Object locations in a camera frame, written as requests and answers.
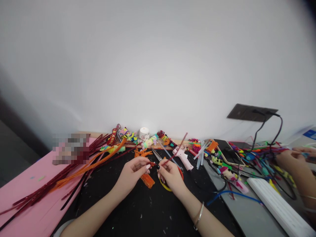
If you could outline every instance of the power strip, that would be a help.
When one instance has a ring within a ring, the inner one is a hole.
[[[315,237],[312,227],[278,194],[271,185],[260,178],[247,182],[290,237]]]

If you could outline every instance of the wall outlet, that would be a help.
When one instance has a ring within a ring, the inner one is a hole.
[[[270,111],[272,113],[276,113],[277,109],[269,109],[269,108],[262,108],[262,107],[256,107],[251,105],[242,105],[242,104],[236,104],[233,110],[230,112],[230,114],[227,116],[228,119],[239,119],[239,120],[247,120],[247,121],[255,121],[255,122],[263,122],[264,116],[261,114],[253,113],[254,110],[258,110],[264,114],[266,112]],[[266,121],[268,121],[272,115],[266,114]]]

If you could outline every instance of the hand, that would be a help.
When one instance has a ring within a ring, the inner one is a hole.
[[[304,156],[298,151],[286,150],[276,156],[276,161],[278,165],[289,172],[290,175],[309,170]]]
[[[150,173],[151,165],[146,165],[149,161],[146,157],[139,156],[127,162],[113,189],[126,197],[135,187],[139,178],[144,173]]]
[[[316,149],[314,149],[314,148],[295,147],[295,148],[293,148],[293,150],[298,151],[298,152],[306,152],[306,153],[309,153],[310,157],[316,157]]]
[[[164,177],[167,181],[168,186],[171,188],[173,193],[179,197],[181,193],[184,193],[187,190],[187,187],[185,186],[181,174],[179,172],[179,169],[177,165],[171,161],[168,163],[167,159],[163,159],[160,161],[159,166],[160,169],[158,170],[158,177],[160,178]]]

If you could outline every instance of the silver bangle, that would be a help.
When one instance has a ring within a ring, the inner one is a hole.
[[[201,219],[203,207],[204,207],[204,202],[202,202],[202,206],[201,206],[201,210],[200,210],[200,215],[198,216],[198,220],[197,220],[197,222],[195,223],[195,225],[193,226],[195,230],[198,230],[198,229],[197,229],[197,225],[198,225],[198,223],[199,223],[199,221],[200,221],[200,219]]]
[[[305,195],[301,195],[301,197],[311,198],[311,199],[315,199],[315,200],[316,200],[316,197],[312,197],[312,196],[305,196]]]

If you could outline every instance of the pixelated blur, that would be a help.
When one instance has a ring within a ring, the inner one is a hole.
[[[89,160],[89,134],[55,134],[53,152],[54,165],[86,164]]]

